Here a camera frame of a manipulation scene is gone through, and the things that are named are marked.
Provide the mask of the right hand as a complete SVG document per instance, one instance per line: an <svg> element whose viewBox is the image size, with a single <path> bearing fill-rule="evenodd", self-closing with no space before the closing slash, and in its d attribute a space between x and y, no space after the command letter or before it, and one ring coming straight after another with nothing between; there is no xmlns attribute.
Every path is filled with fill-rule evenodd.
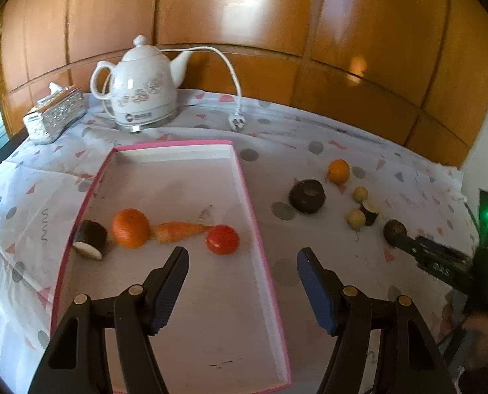
<svg viewBox="0 0 488 394"><path fill-rule="evenodd" d="M474 349L465 359L466 371L484 371L488 374L488 313L474 313L465 317L460 327L466 331L477 333Z"/></svg>

